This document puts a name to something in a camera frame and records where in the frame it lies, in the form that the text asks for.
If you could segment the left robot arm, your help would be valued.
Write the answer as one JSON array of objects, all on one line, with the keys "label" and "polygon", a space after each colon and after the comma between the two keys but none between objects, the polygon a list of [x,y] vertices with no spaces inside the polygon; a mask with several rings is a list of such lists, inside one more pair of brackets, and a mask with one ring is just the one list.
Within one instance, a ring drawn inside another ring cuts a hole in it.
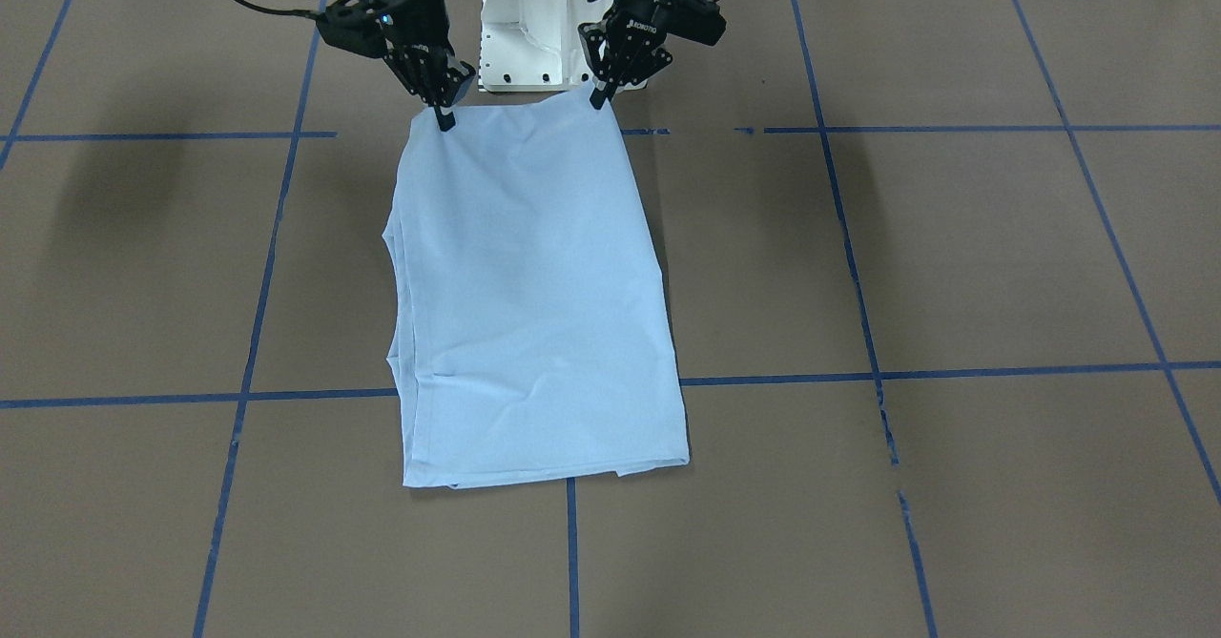
[{"label": "left robot arm", "polygon": [[673,61],[669,35],[716,46],[726,30],[720,0],[610,0],[601,20],[578,26],[593,78],[590,102],[603,109],[617,91],[641,85]]}]

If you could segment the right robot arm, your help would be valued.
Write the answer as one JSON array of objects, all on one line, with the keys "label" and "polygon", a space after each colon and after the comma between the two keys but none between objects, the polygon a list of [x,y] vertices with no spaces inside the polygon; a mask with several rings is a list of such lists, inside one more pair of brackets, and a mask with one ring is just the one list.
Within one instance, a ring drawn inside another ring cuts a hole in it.
[{"label": "right robot arm", "polygon": [[383,38],[383,63],[431,109],[441,133],[448,133],[455,126],[453,109],[466,96],[476,72],[454,51],[444,0],[366,2]]}]

